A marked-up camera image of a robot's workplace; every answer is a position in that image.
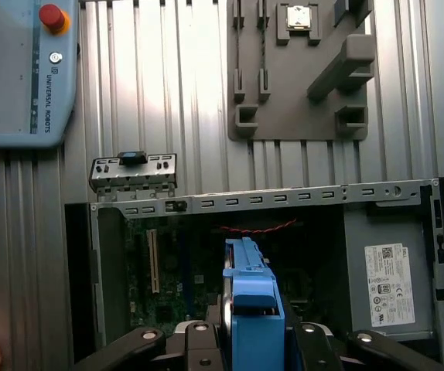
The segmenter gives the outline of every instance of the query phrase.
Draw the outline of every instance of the screw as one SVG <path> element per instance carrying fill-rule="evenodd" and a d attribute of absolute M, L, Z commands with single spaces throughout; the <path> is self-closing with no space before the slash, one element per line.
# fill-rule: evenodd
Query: screw
<path fill-rule="evenodd" d="M 62 61 L 63 56 L 58 52 L 53 52 L 49 55 L 49 60 L 52 64 L 59 64 Z"/>
<path fill-rule="evenodd" d="M 311 326 L 311 325 L 303 325 L 302 329 L 305 330 L 306 332 L 314 332 L 315 331 L 315 327 Z"/>
<path fill-rule="evenodd" d="M 155 338 L 157 336 L 157 334 L 155 333 L 155 332 L 153 332 L 153 331 L 151 331 L 151 332 L 145 332 L 144 334 L 143 334 L 143 338 L 144 339 L 153 339 L 153 338 Z"/>
<path fill-rule="evenodd" d="M 368 334 L 360 333 L 358 334 L 358 339 L 362 342 L 371 342 L 373 339 Z"/>
<path fill-rule="evenodd" d="M 207 328 L 208 328 L 208 326 L 203 323 L 201 325 L 194 326 L 194 329 L 197 331 L 205 331 Z"/>

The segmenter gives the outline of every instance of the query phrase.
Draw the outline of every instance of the red emergency stop button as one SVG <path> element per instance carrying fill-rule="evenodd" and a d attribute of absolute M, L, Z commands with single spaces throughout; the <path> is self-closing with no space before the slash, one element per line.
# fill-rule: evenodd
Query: red emergency stop button
<path fill-rule="evenodd" d="M 39 9 L 39 20 L 51 32 L 59 32 L 66 24 L 64 13 L 54 4 L 46 4 Z"/>

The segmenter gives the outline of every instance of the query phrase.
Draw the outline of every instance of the pci express slot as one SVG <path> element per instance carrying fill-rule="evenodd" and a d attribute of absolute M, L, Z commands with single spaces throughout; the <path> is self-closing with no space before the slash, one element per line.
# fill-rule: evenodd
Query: pci express slot
<path fill-rule="evenodd" d="M 158 294 L 160 292 L 159 283 L 159 253 L 157 230 L 147 230 L 146 239 L 150 250 L 150 275 L 152 277 L 152 293 Z"/>

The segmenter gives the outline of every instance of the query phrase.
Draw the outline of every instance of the motherboard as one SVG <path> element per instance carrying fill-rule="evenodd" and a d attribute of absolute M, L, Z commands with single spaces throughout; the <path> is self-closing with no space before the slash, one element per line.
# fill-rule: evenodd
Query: motherboard
<path fill-rule="evenodd" d="M 215 305 L 222 292 L 224 241 L 240 237 L 242 230 L 198 218 L 126 220 L 125 224 L 131 328 L 151 326 L 171 335 L 180 322 L 204 319 L 208 305 Z M 269 226 L 280 226 L 280 220 L 251 225 L 265 232 L 245 231 L 268 258 L 281 294 L 302 320 L 319 321 L 312 280 L 304 268 L 305 251 L 300 247 L 307 238 L 303 222 L 277 230 Z"/>

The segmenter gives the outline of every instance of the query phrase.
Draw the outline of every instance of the metal slotted wall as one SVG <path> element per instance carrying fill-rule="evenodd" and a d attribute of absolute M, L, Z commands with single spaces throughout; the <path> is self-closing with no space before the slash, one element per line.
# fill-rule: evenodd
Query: metal slotted wall
<path fill-rule="evenodd" d="M 227 138 L 225 2 L 191 2 L 85 2 L 65 143 L 0 151 L 6 369 L 72 362 L 63 205 L 94 200 L 93 158 L 174 151 L 180 195 L 444 176 L 444 0 L 374 2 L 365 141 L 252 145 Z"/>

